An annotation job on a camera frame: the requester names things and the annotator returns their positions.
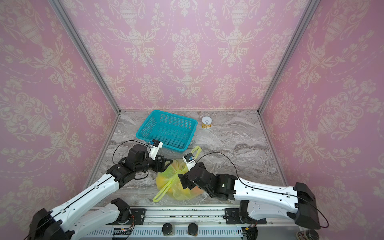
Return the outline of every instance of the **pink wall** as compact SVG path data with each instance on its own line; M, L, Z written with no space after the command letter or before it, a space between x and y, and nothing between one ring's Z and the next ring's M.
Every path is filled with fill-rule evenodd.
M256 109L308 0L62 0L121 109Z
M116 117L47 1L0 2L0 231L82 190Z
M384 239L383 9L322 0L263 115L289 184L329 220L322 239Z

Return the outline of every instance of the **can lid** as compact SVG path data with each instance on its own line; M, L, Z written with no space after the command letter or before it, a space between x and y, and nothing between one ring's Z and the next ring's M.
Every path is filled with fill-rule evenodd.
M210 117L208 117L208 116L205 116L205 117L203 117L202 122L203 122L204 124L209 125L209 124L212 123L212 118L210 118Z

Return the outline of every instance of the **metal base plate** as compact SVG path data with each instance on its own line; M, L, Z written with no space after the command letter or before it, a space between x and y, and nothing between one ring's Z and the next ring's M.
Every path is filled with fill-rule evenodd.
M225 212L225 222L227 224L233 225L233 224L244 224L239 217L239 209L224 209ZM257 221L257 224L266 224L266 219L259 219Z

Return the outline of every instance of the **gray marble surface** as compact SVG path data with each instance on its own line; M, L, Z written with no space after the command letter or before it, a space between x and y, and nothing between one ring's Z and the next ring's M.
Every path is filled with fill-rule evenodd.
M160 155L170 159L181 159L199 145L202 148L200 156L215 151L227 155L236 165L238 174L242 178L263 184L282 185L281 177L276 169L256 111L171 111L171 113L196 119L199 125L184 154L160 149ZM112 166L112 154L119 144L130 139L141 141L136 138L136 132L149 114L150 111L122 113L94 181ZM212 127L209 129L201 127L201 119L204 116L210 116L213 120ZM115 163L122 157L126 157L134 144L137 143L127 142L120 146L114 155ZM233 165L221 154L208 155L201 161L204 162L206 169L214 174L236 175ZM145 175L140 173L136 175L136 178ZM206 193L185 201L176 201L165 195L162 200L154 203L152 199L159 191L156 187L156 176L157 173L150 171L146 179L128 182L123 188L99 202L97 206L105 206L112 199L118 197L131 206L237 203L231 200L223 202L212 199Z

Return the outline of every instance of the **black knob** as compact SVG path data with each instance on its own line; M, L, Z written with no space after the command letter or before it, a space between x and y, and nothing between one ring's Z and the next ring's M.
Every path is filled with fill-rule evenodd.
M189 235L192 235L192 236L196 236L197 235L197 231L198 231L199 227L197 226L197 224L195 223L190 223L188 225L188 234Z
M172 224L166 223L163 225L162 232L164 235L169 235L172 233L173 227Z

